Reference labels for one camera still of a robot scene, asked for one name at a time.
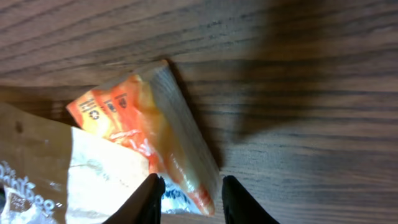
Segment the brown snack pouch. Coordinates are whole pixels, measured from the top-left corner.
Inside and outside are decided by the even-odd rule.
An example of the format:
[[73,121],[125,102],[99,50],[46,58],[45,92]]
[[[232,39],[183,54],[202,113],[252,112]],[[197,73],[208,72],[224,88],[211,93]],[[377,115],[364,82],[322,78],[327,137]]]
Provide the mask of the brown snack pouch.
[[[150,174],[128,147],[1,104],[2,223],[103,223]],[[164,182],[161,214],[192,213]]]

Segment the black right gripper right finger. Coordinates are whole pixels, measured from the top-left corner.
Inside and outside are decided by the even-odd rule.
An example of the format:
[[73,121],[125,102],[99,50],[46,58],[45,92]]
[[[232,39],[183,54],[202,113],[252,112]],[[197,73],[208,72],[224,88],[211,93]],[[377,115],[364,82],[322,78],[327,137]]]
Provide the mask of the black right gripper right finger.
[[223,178],[222,201],[226,224],[279,224],[233,175]]

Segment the orange tissue pack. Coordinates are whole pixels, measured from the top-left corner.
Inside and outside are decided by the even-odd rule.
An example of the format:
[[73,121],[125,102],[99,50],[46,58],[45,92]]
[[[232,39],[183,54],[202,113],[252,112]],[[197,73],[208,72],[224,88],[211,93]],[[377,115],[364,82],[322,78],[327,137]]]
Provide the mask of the orange tissue pack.
[[181,190],[190,212],[213,216],[219,169],[166,60],[97,86],[67,105],[79,127],[128,147]]

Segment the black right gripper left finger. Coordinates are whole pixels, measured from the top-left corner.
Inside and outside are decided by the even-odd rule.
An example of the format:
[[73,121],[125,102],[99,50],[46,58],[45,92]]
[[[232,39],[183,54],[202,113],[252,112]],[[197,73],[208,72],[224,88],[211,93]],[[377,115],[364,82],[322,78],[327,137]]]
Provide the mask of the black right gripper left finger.
[[103,224],[160,224],[164,179],[150,174]]

